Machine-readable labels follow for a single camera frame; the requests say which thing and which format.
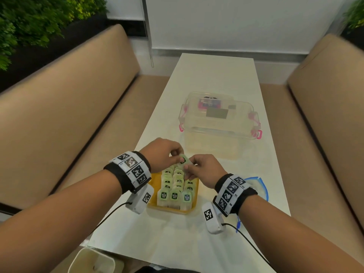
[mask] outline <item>transparent plastic box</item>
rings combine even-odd
[[[227,95],[190,93],[181,107],[179,121],[189,152],[225,159],[237,159],[244,142],[262,136],[253,106]]]

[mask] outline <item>hand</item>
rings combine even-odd
[[[139,152],[148,160],[151,173],[158,173],[171,165],[182,162],[183,158],[178,155],[184,151],[178,142],[157,138]]]
[[[192,180],[198,177],[208,188],[215,188],[217,181],[227,174],[212,154],[196,154],[190,158],[190,161],[197,165],[184,166],[184,169],[187,171],[184,179]]]

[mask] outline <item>planter box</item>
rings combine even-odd
[[[352,31],[349,31],[348,27],[346,27],[341,36],[358,48],[364,50],[364,26],[357,27]]]
[[[0,71],[0,92],[84,43],[107,27],[106,15],[93,15],[86,20],[71,23],[62,31],[64,38],[52,38],[47,48],[40,46],[17,48],[16,53],[10,58],[12,63],[8,70]]]

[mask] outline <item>black wrist strap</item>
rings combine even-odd
[[[123,193],[136,193],[151,179],[150,164],[138,151],[125,152],[111,160],[104,169],[116,176]]]
[[[224,216],[238,214],[247,197],[258,193],[238,175],[225,174],[215,185],[218,193],[213,202]]]

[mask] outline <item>tan sofa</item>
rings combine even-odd
[[[292,216],[364,265],[363,69],[329,35],[261,90]],[[116,25],[0,94],[0,202],[27,208],[133,150],[169,79],[138,72]]]

